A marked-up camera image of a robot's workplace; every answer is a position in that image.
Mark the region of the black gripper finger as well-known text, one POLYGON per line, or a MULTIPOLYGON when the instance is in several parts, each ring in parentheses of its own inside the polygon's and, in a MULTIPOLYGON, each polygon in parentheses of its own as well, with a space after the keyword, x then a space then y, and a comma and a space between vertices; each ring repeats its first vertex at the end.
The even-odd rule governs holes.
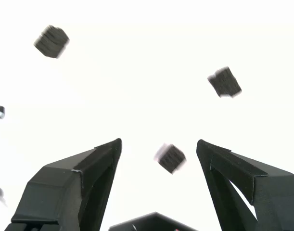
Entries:
POLYGON ((122 141, 43 166, 27 183, 8 231, 100 230, 122 141))
POLYGON ((204 140, 196 153, 223 231, 294 231, 294 174, 204 140))

